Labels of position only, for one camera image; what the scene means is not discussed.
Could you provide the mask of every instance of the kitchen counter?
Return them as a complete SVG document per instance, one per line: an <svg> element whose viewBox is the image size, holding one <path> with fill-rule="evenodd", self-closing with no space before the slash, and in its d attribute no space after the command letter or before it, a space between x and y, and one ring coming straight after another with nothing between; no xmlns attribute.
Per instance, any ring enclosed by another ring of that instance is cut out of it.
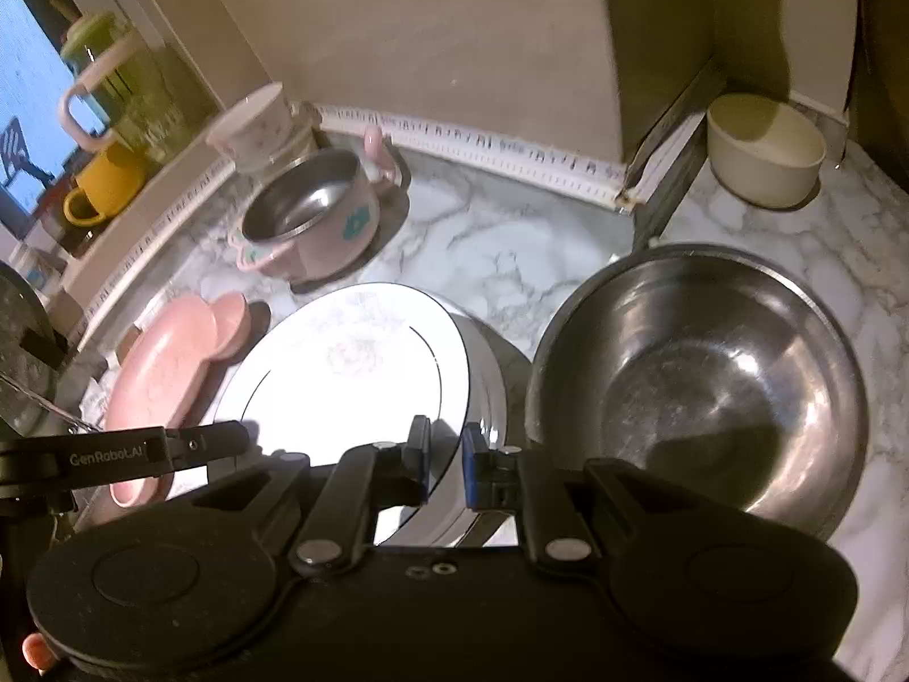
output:
<svg viewBox="0 0 909 682"><path fill-rule="evenodd" d="M153 259L99 338L117 341L126 325L138 321L141 327L167 300L187 292L211 301L240 291L260 303L259 311L262 302L267 305L273 328L306 302L349 284L407 284L439 294L485 323L482 332L506 381L508 440L520 443L530 361L547 323L584 279L631 251L632 219L481 170L402 154L409 185L383 203L379 233L352 270L294 289L238 270L226 238L252 190L236 178L206 201L200 210L205 217L194 218ZM115 375L105 376L105 390ZM217 389L203 392L203 406L192 414L202 422L214 415L232 371L219 375L212 385ZM99 397L103 393L90 396L88 409L84 402L89 419L103 407ZM179 473L171 494L201 484L203 471Z"/></svg>
<svg viewBox="0 0 909 682"><path fill-rule="evenodd" d="M365 260L326 284L291 290L286 282L242 273L226 235L250 190L234 184L206 202L210 225L171 243L174 268L144 275L147 320L165 300L195 291L212 300L239 290L270 310L269 327L306 302L358 282L426 289L486 323L509 397L509 440L523 437L530 360L559 305L585 278L632 248L632 222L610 211L478 170L405 152L412 181L383 207L379 237ZM738 246L805 279L856 346L868 388L871 439L856 500L831 543L860 584L856 616L838 659L858 679L902 682L909 600L909 198L850 145L843 166L822 169L822 189L792 213L753 208L722 189L709 165L660 243ZM224 373L214 403L229 380ZM201 477L187 473L177 487Z"/></svg>
<svg viewBox="0 0 909 682"><path fill-rule="evenodd" d="M865 375L871 434L856 499L830 543L859 580L856 615L837 653L865 682L909 676L909 197L854 144L821 169L819 195L765 211L703 166L662 242L725 243L805 280L833 310Z"/></svg>

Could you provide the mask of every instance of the pink plate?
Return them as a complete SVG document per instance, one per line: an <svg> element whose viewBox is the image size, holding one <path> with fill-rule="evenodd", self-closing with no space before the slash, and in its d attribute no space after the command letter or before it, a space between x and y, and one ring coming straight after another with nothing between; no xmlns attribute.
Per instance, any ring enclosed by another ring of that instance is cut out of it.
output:
<svg viewBox="0 0 909 682"><path fill-rule="evenodd" d="M180 426L210 361L235 354L249 330L247 301L240 293L227 293L212 305L197 294L168 302L126 355L105 428ZM151 500L158 486L155 477L119 482L111 485L111 496L121 508L132 508Z"/></svg>

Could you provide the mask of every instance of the beige bowl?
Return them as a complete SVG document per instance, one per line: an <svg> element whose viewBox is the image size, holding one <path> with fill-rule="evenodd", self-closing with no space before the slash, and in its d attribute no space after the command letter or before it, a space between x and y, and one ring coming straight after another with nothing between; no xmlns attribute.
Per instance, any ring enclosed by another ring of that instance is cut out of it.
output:
<svg viewBox="0 0 909 682"><path fill-rule="evenodd" d="M827 153L821 131L802 113L756 94L714 100L707 111L707 149L728 190L777 210L806 199Z"/></svg>

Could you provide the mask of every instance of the blue decal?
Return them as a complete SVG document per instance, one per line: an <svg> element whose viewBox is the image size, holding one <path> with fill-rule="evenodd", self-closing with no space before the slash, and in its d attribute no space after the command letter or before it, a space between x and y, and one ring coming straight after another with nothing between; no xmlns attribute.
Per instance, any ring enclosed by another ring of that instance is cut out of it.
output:
<svg viewBox="0 0 909 682"><path fill-rule="evenodd" d="M363 205L354 210L344 225L344 241L353 241L354 238L358 237L362 229L366 228L369 217L368 205Z"/></svg>

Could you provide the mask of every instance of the pink cup handle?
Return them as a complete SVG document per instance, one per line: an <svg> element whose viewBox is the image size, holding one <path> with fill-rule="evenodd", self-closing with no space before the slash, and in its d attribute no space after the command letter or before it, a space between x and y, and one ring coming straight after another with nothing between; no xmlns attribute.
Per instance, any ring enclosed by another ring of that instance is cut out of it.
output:
<svg viewBox="0 0 909 682"><path fill-rule="evenodd" d="M379 169L382 170L382 179L374 182L373 189L380 197L394 189L400 187L403 182L403 172L398 162L394 161L394 156L388 151L388 147L383 140L382 129L377 125L370 125L362 136L362 148L366 156Z"/></svg>

